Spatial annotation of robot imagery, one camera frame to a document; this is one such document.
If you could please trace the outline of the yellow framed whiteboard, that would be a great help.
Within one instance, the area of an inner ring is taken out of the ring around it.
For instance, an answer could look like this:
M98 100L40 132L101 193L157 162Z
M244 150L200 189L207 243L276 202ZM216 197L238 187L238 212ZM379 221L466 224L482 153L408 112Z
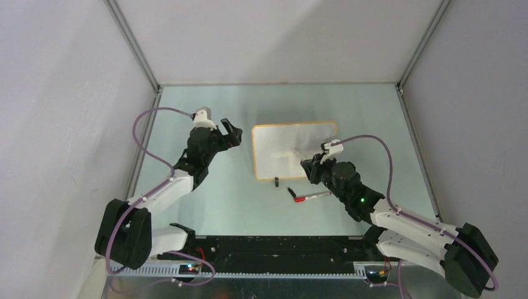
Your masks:
M333 121L255 125L252 128L255 178L259 181L272 181L275 177L304 179L306 174L293 151L311 159L323 152L323 143L336 136L337 124Z

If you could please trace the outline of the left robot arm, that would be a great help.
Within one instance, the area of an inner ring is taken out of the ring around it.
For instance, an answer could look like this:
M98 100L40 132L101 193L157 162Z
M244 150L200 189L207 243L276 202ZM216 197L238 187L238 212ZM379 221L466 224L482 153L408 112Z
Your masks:
M197 243L188 237L189 229L176 224L155 229L153 217L196 190L217 153L241 144L242 129L226 118L221 123L226 134L210 121L195 124L186 149L160 187L136 199L114 199L107 204L94 246L98 255L137 269L150 257L169 251L185 260L196 254Z

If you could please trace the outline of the black whiteboard marker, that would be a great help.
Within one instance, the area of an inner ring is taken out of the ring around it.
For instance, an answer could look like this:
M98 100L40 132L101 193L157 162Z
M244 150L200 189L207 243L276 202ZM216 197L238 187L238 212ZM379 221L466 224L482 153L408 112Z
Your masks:
M297 151L293 151L293 154L294 154L297 158L299 158L300 161L304 161L304 160L305 160L305 158L304 158L299 152L297 152Z

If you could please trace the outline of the black marker cap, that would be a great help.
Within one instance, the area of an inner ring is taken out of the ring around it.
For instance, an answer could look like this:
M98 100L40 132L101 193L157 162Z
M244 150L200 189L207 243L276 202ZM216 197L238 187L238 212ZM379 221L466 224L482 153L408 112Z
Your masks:
M296 198L296 193L294 192L294 190L292 190L292 188L288 187L288 188L287 188L287 191L290 193L290 195L292 196L292 198Z

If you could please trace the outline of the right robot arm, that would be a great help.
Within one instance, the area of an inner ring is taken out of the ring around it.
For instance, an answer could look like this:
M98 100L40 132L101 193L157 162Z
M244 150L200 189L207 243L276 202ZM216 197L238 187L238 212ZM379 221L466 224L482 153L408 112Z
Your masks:
M351 162L322 157L316 154L300 165L311 184L323 184L355 221L370 224L362 243L366 258L393 257L427 268L467 297L479 298L491 290L487 283L499 260L476 226L457 227L390 205L383 194L362 183Z

